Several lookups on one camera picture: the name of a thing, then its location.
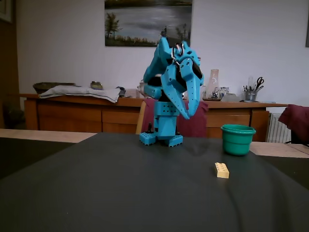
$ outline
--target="painting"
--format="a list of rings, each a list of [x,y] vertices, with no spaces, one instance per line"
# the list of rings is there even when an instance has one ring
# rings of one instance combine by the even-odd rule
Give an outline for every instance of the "painting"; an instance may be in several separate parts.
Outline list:
[[[309,18],[308,18],[308,28],[307,28],[307,41],[306,41],[306,47],[309,47]]]
[[[13,0],[0,0],[0,19],[12,23]]]
[[[105,46],[190,45],[193,0],[105,0]]]

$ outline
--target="blue robot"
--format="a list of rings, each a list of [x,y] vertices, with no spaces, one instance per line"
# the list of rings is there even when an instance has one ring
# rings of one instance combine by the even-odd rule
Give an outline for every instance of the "blue robot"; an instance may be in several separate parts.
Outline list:
[[[177,116],[185,119],[193,116],[199,105],[199,87],[204,82],[199,58],[184,41],[172,48],[166,37],[161,37],[154,58],[144,74],[144,93],[157,99],[154,105],[154,124],[140,134],[140,141],[151,145],[163,140],[168,146],[183,142],[176,132]],[[186,109],[182,93],[188,91],[189,109]]]

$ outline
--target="scissors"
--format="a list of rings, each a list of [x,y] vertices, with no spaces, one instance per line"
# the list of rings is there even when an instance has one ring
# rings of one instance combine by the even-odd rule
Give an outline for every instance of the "scissors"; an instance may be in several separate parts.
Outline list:
[[[258,92],[260,91],[264,86],[260,86],[259,88],[256,88],[255,91]]]
[[[255,87],[255,90],[257,90],[257,89],[261,86],[261,84],[264,83],[264,79],[263,79],[262,77],[259,77],[259,78],[257,79],[256,83],[257,83],[257,85],[256,85],[256,87]]]

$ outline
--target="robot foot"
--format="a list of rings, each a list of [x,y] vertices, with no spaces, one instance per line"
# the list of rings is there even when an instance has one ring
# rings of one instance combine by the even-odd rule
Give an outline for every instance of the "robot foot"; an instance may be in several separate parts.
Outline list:
[[[183,136],[182,135],[175,135],[173,138],[165,140],[165,143],[168,146],[177,146],[183,143]]]
[[[151,145],[156,142],[156,136],[153,133],[140,133],[140,141],[145,145]]]

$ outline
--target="green cup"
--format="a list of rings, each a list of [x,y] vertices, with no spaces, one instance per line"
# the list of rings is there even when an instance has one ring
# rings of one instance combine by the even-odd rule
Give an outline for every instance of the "green cup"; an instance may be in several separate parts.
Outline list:
[[[221,127],[223,150],[231,155],[244,156],[250,149],[253,135],[256,133],[252,127],[236,124],[226,124]]]

